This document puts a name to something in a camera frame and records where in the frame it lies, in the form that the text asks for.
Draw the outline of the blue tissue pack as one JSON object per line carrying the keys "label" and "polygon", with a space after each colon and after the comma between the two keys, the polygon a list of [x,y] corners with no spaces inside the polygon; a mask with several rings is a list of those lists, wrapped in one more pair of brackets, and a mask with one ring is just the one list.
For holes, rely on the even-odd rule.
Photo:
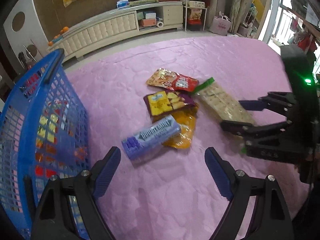
{"label": "blue tissue pack", "polygon": [[129,0],[119,0],[116,2],[117,9],[122,9],[130,5]]}

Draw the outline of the pink quilted table mat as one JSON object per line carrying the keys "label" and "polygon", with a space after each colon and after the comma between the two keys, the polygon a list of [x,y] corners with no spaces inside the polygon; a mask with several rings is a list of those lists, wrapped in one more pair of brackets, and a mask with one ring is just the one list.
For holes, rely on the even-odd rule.
{"label": "pink quilted table mat", "polygon": [[292,164],[245,156],[221,119],[283,121],[240,100],[288,91],[279,54],[237,37],[185,38],[140,46],[71,70],[67,76],[89,118],[88,145],[75,154],[93,163],[116,146],[121,161],[98,197],[116,239],[208,239],[228,205],[204,161],[208,147],[250,176],[275,176],[291,217],[308,196]]}

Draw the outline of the broom with pink dustpan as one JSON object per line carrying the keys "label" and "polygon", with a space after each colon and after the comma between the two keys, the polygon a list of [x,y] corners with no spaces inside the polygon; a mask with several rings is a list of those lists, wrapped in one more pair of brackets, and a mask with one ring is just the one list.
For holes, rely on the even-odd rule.
{"label": "broom with pink dustpan", "polygon": [[31,68],[42,58],[42,53],[32,40],[30,40],[27,45],[23,45],[22,50],[18,54],[18,59],[24,69]]}

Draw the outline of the wooden drying rack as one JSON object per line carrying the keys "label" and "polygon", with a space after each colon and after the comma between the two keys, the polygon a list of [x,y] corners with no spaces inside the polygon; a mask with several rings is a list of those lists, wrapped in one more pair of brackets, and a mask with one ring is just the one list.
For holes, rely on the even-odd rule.
{"label": "wooden drying rack", "polygon": [[319,29],[284,5],[279,7],[279,11],[274,38],[280,46],[297,45],[315,67],[319,64]]}

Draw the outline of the purple Doublemint gum pack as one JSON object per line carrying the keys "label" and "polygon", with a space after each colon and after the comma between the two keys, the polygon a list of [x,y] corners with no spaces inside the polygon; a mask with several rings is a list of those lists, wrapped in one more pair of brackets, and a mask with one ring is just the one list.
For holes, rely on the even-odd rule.
{"label": "purple Doublemint gum pack", "polygon": [[168,115],[136,134],[121,141],[130,160],[135,160],[151,152],[180,132],[180,126],[172,115]]}

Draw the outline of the red orange snack pouch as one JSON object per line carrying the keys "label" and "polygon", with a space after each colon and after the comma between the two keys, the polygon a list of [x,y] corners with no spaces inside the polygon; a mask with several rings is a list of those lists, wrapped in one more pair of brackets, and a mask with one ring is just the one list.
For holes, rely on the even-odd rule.
{"label": "red orange snack pouch", "polygon": [[198,86],[199,81],[177,72],[159,68],[147,79],[146,84],[172,91],[192,92]]}

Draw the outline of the oranges on blue plate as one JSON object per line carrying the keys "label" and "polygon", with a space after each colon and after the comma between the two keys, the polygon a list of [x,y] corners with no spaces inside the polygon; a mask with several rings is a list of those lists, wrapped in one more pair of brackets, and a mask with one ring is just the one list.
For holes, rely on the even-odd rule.
{"label": "oranges on blue plate", "polygon": [[56,36],[54,36],[54,38],[51,41],[48,42],[48,46],[52,47],[53,44],[55,44],[56,42],[60,41],[63,38],[63,34],[67,33],[67,31],[69,31],[69,28],[68,27],[63,27],[60,30],[60,33],[57,34]]}

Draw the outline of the purple yellow chips bag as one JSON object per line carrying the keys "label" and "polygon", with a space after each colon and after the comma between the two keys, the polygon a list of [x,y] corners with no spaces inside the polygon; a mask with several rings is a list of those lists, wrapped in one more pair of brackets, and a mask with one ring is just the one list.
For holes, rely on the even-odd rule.
{"label": "purple yellow chips bag", "polygon": [[196,106],[189,94],[179,91],[161,90],[143,99],[151,118]]}

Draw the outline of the green folded cloth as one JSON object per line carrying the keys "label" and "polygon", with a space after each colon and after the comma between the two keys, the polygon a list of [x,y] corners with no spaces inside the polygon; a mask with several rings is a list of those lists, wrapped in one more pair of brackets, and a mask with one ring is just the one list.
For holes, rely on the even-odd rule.
{"label": "green folded cloth", "polygon": [[135,7],[139,5],[152,4],[152,3],[158,3],[158,2],[159,0],[136,0],[136,1],[129,1],[129,6]]}

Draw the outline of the green edged cracker pack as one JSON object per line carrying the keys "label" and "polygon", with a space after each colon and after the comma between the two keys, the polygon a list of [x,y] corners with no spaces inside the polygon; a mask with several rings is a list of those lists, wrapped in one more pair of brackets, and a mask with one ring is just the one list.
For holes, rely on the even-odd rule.
{"label": "green edged cracker pack", "polygon": [[201,103],[205,113],[219,126],[223,121],[242,122],[245,126],[256,124],[252,114],[228,94],[213,77],[198,85],[189,95]]}

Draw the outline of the cream TV cabinet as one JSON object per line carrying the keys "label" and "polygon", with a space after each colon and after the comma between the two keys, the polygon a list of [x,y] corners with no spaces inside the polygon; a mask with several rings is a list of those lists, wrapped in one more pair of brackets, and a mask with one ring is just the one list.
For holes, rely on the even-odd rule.
{"label": "cream TV cabinet", "polygon": [[129,38],[158,31],[183,28],[183,3],[158,2],[114,9],[71,27],[48,52],[63,49],[64,61]]}

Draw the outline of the white metal shelf rack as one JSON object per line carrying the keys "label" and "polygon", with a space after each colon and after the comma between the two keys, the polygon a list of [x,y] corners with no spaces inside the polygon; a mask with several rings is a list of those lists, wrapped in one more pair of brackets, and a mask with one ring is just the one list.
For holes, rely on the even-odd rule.
{"label": "white metal shelf rack", "polygon": [[185,31],[204,31],[210,0],[181,0]]}

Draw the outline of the pink tote bag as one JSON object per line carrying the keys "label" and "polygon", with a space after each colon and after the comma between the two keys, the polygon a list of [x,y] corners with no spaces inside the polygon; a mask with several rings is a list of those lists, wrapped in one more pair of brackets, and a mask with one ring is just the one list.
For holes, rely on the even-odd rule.
{"label": "pink tote bag", "polygon": [[219,15],[213,18],[209,31],[217,35],[226,36],[230,27],[231,21],[228,16],[219,12]]}

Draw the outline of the blue plastic basket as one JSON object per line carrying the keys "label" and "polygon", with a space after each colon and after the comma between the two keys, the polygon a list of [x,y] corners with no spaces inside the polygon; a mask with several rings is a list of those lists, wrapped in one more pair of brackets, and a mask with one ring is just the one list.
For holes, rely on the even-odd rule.
{"label": "blue plastic basket", "polygon": [[64,57],[57,49],[36,63],[1,112],[1,206],[24,239],[49,178],[90,167],[88,114],[63,70]]}

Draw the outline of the golden yellow snack pouch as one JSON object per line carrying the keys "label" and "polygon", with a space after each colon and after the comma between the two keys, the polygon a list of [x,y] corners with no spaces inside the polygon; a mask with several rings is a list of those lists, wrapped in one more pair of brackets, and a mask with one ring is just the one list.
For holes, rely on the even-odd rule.
{"label": "golden yellow snack pouch", "polygon": [[195,131],[198,105],[173,112],[171,115],[180,126],[180,132],[162,145],[175,149],[187,149],[191,146]]}

